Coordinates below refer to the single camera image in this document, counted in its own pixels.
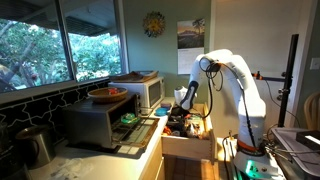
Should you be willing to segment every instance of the ceiling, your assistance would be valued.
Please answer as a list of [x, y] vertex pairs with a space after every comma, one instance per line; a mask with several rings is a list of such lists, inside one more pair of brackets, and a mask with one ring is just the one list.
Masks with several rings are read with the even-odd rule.
[[[61, 0], [69, 33], [115, 33], [113, 0]], [[58, 29], [53, 0], [1, 0], [0, 18]]]

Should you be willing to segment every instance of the power outlet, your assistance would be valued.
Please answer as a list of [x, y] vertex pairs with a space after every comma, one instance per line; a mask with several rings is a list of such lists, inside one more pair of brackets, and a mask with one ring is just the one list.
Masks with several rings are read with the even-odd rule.
[[312, 58], [310, 64], [311, 70], [320, 69], [320, 58]]

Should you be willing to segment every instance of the poster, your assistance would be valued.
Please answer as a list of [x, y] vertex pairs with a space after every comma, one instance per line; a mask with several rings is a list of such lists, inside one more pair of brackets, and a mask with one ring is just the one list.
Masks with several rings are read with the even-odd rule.
[[190, 74], [194, 60], [204, 53], [205, 21], [179, 21], [177, 26], [178, 74]]

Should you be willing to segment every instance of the white countertop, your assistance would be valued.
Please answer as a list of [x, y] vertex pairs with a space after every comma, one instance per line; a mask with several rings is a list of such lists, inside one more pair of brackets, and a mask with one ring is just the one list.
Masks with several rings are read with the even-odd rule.
[[[173, 103], [174, 98], [165, 98], [163, 102]], [[108, 154], [66, 147], [67, 141], [63, 141], [56, 146], [57, 155], [49, 164], [29, 172], [33, 180], [64, 180], [66, 177], [81, 180], [139, 179], [148, 166], [155, 145], [161, 140], [161, 133], [168, 120], [168, 116], [159, 118], [158, 127], [145, 152], [139, 148], [122, 146], [118, 153]]]

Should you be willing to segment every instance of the sun decoration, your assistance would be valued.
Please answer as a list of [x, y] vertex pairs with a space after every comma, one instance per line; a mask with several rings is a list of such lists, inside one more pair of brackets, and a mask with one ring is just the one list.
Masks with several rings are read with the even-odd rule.
[[143, 19], [144, 33], [148, 37], [157, 37], [161, 35], [165, 29], [164, 16], [160, 12], [148, 13]]

